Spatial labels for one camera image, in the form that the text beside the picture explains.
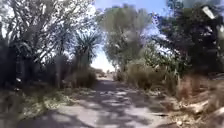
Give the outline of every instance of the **tree canopy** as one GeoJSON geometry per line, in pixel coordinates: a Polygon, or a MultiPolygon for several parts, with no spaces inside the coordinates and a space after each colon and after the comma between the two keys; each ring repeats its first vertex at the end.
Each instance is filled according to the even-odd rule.
{"type": "MultiPolygon", "coordinates": [[[[209,7],[221,15],[221,8],[209,4],[209,7]]],[[[223,71],[221,58],[218,56],[217,23],[202,11],[202,3],[185,8],[178,0],[168,0],[171,16],[159,16],[158,28],[164,38],[153,39],[176,56],[184,59],[191,69],[206,72],[223,71]]]]}
{"type": "MultiPolygon", "coordinates": [[[[63,56],[67,53],[68,59],[74,53],[77,56],[78,52],[82,52],[76,47],[82,47],[84,44],[79,43],[81,38],[75,33],[93,27],[94,17],[88,14],[92,2],[92,0],[1,1],[0,83],[15,81],[16,78],[22,81],[32,80],[37,78],[38,73],[45,72],[41,70],[46,68],[45,63],[49,59],[55,57],[53,60],[58,60],[55,63],[60,64],[61,59],[58,59],[60,56],[66,58],[63,56]]],[[[91,35],[85,39],[86,43],[93,42],[91,35]]],[[[87,43],[85,46],[89,47],[89,56],[93,56],[92,44],[87,43]]],[[[57,66],[57,75],[61,72],[59,67],[61,65],[57,66]]]]}
{"type": "Polygon", "coordinates": [[[138,57],[144,32],[149,29],[152,16],[144,9],[124,4],[107,8],[98,17],[98,24],[106,35],[105,52],[108,59],[120,67],[138,57]]]}

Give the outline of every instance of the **palm-like plant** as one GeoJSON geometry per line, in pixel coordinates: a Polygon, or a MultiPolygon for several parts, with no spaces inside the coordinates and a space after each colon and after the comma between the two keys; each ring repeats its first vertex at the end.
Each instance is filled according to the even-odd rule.
{"type": "Polygon", "coordinates": [[[95,49],[100,44],[100,35],[91,32],[76,32],[75,60],[78,68],[88,67],[96,56],[95,49]]]}

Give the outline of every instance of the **dirt path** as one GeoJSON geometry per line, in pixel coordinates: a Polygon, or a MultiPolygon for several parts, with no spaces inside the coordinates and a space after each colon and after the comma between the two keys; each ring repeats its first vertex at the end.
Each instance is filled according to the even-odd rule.
{"type": "Polygon", "coordinates": [[[101,80],[76,98],[77,104],[24,120],[18,128],[160,128],[165,121],[155,114],[163,109],[153,100],[112,81],[101,80]]]}

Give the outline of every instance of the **shrub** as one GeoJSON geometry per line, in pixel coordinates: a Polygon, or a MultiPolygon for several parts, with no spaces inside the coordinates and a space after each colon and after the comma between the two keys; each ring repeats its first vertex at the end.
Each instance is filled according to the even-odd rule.
{"type": "Polygon", "coordinates": [[[56,59],[60,59],[60,67],[61,67],[61,79],[64,79],[69,71],[69,67],[71,66],[66,55],[62,56],[54,56],[50,58],[47,62],[45,62],[45,67],[42,73],[42,79],[51,85],[55,85],[56,82],[56,59]]]}
{"type": "Polygon", "coordinates": [[[164,68],[154,69],[147,65],[144,59],[131,61],[127,65],[125,80],[140,88],[150,89],[162,87],[169,92],[175,92],[175,75],[164,68]]]}
{"type": "Polygon", "coordinates": [[[65,79],[71,87],[91,87],[96,81],[96,75],[91,70],[78,70],[65,79]]]}
{"type": "Polygon", "coordinates": [[[113,75],[114,81],[124,81],[124,73],[118,70],[115,75],[113,75]]]}
{"type": "Polygon", "coordinates": [[[95,73],[98,77],[104,77],[104,76],[106,76],[106,74],[103,72],[102,69],[91,68],[91,71],[93,73],[95,73]]]}

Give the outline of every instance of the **dry grass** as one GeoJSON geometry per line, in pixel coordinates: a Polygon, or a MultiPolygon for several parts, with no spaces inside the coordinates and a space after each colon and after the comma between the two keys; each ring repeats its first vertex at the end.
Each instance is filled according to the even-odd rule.
{"type": "Polygon", "coordinates": [[[65,79],[66,86],[77,87],[91,87],[96,82],[96,74],[91,70],[79,70],[71,74],[65,79]]]}
{"type": "Polygon", "coordinates": [[[1,91],[1,114],[10,120],[32,118],[49,109],[56,109],[63,104],[71,104],[73,100],[71,89],[54,89],[51,87],[32,87],[25,91],[1,91]]]}
{"type": "Polygon", "coordinates": [[[201,128],[207,125],[223,127],[220,125],[222,115],[216,114],[224,106],[223,85],[224,80],[209,80],[198,75],[185,76],[178,85],[178,96],[182,96],[179,97],[182,99],[177,103],[182,107],[178,111],[170,111],[169,118],[173,122],[181,122],[181,128],[201,128]]]}
{"type": "Polygon", "coordinates": [[[201,114],[194,114],[184,109],[185,104],[173,97],[166,95],[157,101],[166,109],[168,119],[180,128],[198,128],[202,123],[201,114]]]}

